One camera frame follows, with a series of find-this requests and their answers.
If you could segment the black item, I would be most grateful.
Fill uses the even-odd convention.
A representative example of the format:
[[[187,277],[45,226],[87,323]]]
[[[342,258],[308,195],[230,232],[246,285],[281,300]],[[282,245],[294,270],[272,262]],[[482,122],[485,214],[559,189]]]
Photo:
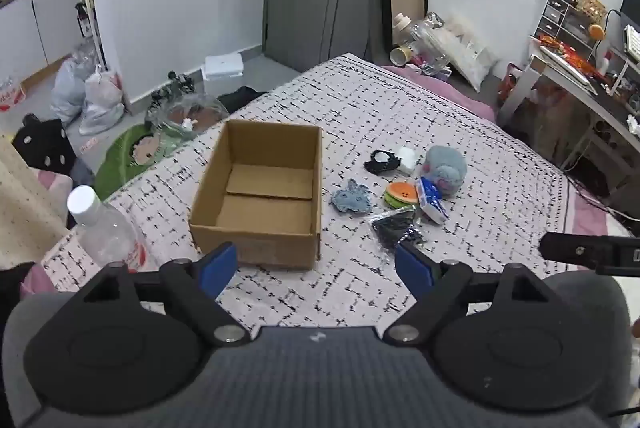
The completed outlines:
[[[418,209],[414,205],[384,211],[369,217],[367,222],[378,245],[376,258],[382,263],[393,260],[396,246],[402,242],[412,246],[424,243]]]

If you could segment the blue tissue pack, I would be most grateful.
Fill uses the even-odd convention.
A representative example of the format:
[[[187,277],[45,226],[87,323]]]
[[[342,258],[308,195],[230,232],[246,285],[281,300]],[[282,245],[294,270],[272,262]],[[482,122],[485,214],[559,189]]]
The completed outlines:
[[[443,225],[447,221],[448,214],[440,201],[442,196],[434,183],[421,177],[416,181],[416,195],[418,196],[420,210],[432,222]]]

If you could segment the orange green burger toy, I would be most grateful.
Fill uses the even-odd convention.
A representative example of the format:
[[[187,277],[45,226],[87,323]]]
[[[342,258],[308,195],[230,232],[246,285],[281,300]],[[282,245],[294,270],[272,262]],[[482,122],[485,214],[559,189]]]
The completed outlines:
[[[413,183],[406,181],[395,181],[390,183],[383,194],[385,203],[393,209],[406,206],[413,206],[419,203],[416,187]]]

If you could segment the blue felt bunny patch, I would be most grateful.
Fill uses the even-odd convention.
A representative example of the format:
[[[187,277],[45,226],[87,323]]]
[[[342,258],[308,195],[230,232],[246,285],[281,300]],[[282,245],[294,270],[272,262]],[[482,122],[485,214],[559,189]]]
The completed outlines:
[[[336,190],[331,196],[331,204],[340,213],[369,214],[372,205],[369,189],[355,179],[349,179],[345,188]]]

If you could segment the blue grey plush toy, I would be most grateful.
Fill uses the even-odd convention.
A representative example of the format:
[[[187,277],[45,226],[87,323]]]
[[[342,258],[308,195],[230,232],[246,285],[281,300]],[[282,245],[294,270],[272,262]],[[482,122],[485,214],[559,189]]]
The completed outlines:
[[[433,145],[426,151],[421,176],[438,188],[442,196],[454,196],[462,187],[468,164],[456,149]]]

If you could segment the white soft ball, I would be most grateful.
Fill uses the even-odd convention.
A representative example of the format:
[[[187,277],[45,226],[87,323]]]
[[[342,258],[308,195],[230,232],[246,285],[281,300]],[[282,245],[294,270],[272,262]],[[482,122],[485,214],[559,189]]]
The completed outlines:
[[[419,164],[418,153],[410,148],[402,147],[397,151],[396,156],[399,159],[398,169],[402,174],[411,176]]]

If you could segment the black knitted pouch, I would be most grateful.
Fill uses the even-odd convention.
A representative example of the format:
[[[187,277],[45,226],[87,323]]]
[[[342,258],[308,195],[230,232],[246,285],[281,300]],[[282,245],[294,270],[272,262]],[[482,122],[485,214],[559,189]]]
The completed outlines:
[[[393,152],[374,150],[363,167],[370,174],[381,175],[396,170],[400,163],[401,160]]]

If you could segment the clear plastic water bottle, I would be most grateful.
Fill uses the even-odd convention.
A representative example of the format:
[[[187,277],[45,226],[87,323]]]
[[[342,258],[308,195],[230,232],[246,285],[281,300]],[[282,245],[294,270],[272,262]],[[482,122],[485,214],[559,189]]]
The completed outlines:
[[[127,215],[103,203],[93,188],[74,188],[66,205],[76,221],[79,245],[99,266],[122,263],[130,272],[148,266],[148,250],[137,226]]]

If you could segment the brown cardboard box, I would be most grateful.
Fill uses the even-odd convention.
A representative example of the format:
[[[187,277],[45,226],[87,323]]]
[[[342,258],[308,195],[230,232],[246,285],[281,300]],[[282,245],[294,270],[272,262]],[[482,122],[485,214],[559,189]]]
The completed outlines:
[[[225,122],[189,226],[204,254],[222,243],[243,265],[310,270],[320,259],[322,129]]]

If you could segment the white patterned bed blanket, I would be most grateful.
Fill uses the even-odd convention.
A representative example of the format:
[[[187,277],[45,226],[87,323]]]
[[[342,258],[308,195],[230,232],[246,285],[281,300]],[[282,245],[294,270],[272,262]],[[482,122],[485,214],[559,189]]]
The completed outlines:
[[[373,151],[424,153],[449,145],[464,155],[468,174],[446,204],[446,223],[421,222],[424,252],[480,272],[507,263],[521,263],[539,278],[565,271],[562,263],[542,259],[538,244],[546,232],[573,230],[574,185],[495,124],[404,77],[344,55],[257,98],[238,118],[319,127],[322,197],[356,181],[369,189],[376,213],[386,180],[364,169]],[[249,328],[386,327],[413,299],[369,219],[324,203],[320,258],[311,270],[241,267],[219,301]]]

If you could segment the cream dotted pillow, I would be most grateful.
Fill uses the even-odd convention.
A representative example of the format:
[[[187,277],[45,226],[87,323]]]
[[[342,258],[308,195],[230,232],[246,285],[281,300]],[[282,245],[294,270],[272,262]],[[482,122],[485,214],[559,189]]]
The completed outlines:
[[[1,136],[1,269],[39,263],[66,237],[67,214],[55,205],[6,136]]]

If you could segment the white desk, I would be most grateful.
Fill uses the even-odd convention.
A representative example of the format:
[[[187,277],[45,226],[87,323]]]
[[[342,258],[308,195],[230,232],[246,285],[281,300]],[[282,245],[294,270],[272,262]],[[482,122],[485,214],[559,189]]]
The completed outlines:
[[[585,107],[588,107],[591,112],[597,114],[602,121],[607,122],[634,151],[639,151],[639,138],[629,131],[626,116],[620,116],[620,112],[612,111],[614,101],[602,87],[599,87],[595,82],[591,82],[590,89],[582,86],[576,76],[542,51],[544,47],[541,46],[540,40],[533,35],[529,36],[528,49],[529,55],[523,73],[497,114],[497,123],[500,126],[508,124],[535,85],[543,78],[548,78],[552,84],[561,87]]]

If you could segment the pink bed sheet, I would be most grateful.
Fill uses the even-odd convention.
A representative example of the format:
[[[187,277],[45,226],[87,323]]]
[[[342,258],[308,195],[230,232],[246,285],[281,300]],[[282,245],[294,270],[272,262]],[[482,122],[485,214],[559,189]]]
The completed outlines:
[[[413,82],[413,84],[456,103],[460,107],[464,107],[465,110],[486,119],[486,121],[491,123],[496,122],[496,113],[488,103],[482,102],[474,97],[465,96],[463,92],[460,92],[459,89],[454,88],[454,86],[448,82],[442,81],[437,77],[420,74],[416,70],[407,68],[407,66],[404,68],[400,68],[399,66],[384,66],[384,69],[404,77],[406,80]]]

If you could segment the black dotted plush bag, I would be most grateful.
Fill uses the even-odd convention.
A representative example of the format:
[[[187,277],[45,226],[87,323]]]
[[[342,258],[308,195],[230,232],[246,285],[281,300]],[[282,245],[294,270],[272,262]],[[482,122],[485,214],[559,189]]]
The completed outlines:
[[[35,114],[23,118],[12,145],[30,168],[70,176],[77,156],[58,119],[41,121]]]

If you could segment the white flat box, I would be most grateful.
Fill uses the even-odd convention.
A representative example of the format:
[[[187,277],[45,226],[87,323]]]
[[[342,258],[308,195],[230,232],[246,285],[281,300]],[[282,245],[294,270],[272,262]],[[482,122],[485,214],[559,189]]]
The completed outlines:
[[[242,56],[235,54],[208,56],[202,66],[204,80],[213,81],[219,78],[241,76],[244,72]]]

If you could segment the grey white plastic bags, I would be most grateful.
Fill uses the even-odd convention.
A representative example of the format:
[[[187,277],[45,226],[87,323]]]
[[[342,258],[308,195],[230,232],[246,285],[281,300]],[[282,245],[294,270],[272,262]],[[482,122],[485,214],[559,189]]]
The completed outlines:
[[[51,110],[64,129],[79,122],[80,136],[111,129],[125,114],[117,73],[104,70],[92,55],[70,56],[55,75]]]

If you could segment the small drawer organiser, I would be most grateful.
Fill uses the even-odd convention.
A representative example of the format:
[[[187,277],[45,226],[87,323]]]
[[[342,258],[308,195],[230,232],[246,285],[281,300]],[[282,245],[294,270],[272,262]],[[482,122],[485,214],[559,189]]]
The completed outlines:
[[[592,24],[588,14],[565,0],[546,0],[534,36],[547,35],[574,48],[592,49],[598,42],[589,34]]]

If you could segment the paper cup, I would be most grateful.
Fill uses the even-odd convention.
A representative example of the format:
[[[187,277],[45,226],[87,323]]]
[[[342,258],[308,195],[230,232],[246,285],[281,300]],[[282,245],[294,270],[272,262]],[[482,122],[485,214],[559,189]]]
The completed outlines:
[[[393,66],[405,66],[411,61],[413,53],[410,48],[399,46],[392,49],[388,56],[390,57],[390,63],[392,63]]]

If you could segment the large clear plastic jar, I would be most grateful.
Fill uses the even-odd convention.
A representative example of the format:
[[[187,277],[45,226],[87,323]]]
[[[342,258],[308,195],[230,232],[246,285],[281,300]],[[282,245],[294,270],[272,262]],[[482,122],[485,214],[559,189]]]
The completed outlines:
[[[394,48],[405,46],[412,50],[409,63],[426,76],[444,76],[450,72],[448,55],[442,50],[434,35],[434,28],[427,20],[411,20],[404,14],[393,18]]]

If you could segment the white fluffy pillow bag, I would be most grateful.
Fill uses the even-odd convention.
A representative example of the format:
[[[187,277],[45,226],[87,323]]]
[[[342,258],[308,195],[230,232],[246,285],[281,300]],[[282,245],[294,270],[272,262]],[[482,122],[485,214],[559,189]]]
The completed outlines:
[[[485,78],[498,63],[494,51],[475,33],[468,19],[452,12],[435,31],[452,65],[470,86],[480,92]]]

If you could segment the red white water carton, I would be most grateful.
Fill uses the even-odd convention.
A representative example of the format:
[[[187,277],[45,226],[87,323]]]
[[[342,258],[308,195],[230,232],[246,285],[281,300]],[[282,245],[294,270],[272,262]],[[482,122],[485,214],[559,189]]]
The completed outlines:
[[[2,78],[0,83],[0,112],[8,112],[23,102],[26,92],[20,82],[14,81],[12,77]]]

